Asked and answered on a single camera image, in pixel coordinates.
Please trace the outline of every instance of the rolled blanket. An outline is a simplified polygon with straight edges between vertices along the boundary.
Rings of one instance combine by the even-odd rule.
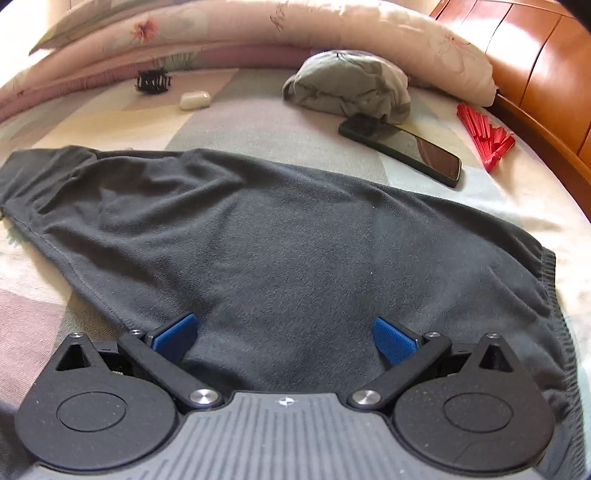
[[[297,105],[353,116],[364,113],[390,124],[410,113],[408,79],[396,65],[354,50],[331,50],[307,59],[283,86]]]

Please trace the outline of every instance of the triangular hole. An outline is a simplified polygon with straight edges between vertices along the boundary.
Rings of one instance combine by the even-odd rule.
[[[486,350],[486,353],[482,357],[480,362],[480,368],[487,370],[498,370],[499,372],[511,373],[513,369],[509,365],[509,362],[503,355],[503,351],[496,345],[491,345]]]
[[[56,370],[63,372],[65,370],[75,370],[76,368],[86,368],[90,366],[84,350],[80,345],[70,345],[67,352],[61,357]]]

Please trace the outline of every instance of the wooden headboard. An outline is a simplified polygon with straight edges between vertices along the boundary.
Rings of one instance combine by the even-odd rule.
[[[554,0],[441,0],[431,16],[486,52],[499,87],[490,111],[591,219],[591,35]]]

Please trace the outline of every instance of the phone screen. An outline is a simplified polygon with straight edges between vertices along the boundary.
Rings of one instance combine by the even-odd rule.
[[[455,155],[398,127],[362,115],[349,118],[343,127],[372,143],[400,152],[451,180],[459,178],[461,163]]]

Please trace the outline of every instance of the silver bolt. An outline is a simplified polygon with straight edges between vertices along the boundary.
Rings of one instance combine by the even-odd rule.
[[[353,401],[357,405],[377,405],[382,400],[382,395],[374,390],[357,390],[353,394]]]
[[[191,392],[189,395],[189,400],[193,403],[196,403],[197,405],[211,405],[212,403],[217,402],[219,397],[220,394],[215,390],[211,390],[209,388],[200,388],[199,390]]]

